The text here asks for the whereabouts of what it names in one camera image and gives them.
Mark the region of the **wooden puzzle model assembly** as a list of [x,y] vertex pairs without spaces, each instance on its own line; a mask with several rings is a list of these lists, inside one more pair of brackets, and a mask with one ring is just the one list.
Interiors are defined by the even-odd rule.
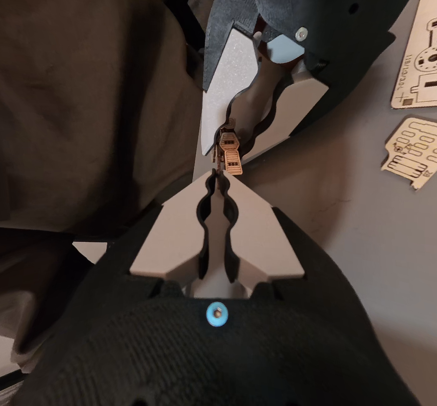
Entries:
[[217,135],[212,152],[212,162],[216,164],[216,172],[227,171],[233,176],[243,174],[242,163],[239,155],[239,139],[235,132],[236,121],[229,118],[223,124]]

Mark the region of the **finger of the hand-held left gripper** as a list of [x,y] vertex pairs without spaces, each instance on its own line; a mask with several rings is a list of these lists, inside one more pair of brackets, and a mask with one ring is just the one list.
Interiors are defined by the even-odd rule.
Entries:
[[233,100],[245,92],[259,73],[259,59],[253,39],[232,28],[211,83],[202,99],[202,155],[216,143],[226,123]]
[[269,125],[266,129],[261,128],[262,132],[254,133],[254,144],[248,152],[244,152],[244,162],[259,157],[288,139],[329,89],[306,69],[297,71],[291,78],[293,83],[273,99],[271,109],[274,113],[264,119]]

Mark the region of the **person's dark olive clothing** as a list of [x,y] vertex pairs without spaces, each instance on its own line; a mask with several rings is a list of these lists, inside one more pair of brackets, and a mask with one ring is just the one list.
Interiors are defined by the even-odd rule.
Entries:
[[113,236],[191,182],[198,54],[164,0],[1,0],[1,336],[30,373]]

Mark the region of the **small torn-edge wooden card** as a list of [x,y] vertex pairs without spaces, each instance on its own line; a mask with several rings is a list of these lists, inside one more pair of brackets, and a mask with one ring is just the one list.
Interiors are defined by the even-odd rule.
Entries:
[[396,174],[420,190],[437,171],[437,122],[429,117],[406,116],[385,141],[381,171]]

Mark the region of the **rectangular engraved wooden card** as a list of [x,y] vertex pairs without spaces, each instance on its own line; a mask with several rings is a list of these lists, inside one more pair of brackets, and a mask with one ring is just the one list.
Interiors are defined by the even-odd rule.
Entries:
[[419,0],[394,86],[391,108],[437,105],[437,0]]

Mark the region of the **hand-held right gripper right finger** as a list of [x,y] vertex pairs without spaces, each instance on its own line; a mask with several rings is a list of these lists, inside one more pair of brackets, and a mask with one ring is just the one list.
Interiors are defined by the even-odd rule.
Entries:
[[273,207],[235,176],[222,172],[225,271],[233,283],[302,278],[304,269]]

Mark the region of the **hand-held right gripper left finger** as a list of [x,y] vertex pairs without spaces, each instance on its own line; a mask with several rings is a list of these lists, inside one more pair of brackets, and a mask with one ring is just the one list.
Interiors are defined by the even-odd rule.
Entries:
[[205,220],[211,213],[216,171],[211,169],[163,203],[130,274],[166,281],[203,279],[209,264]]

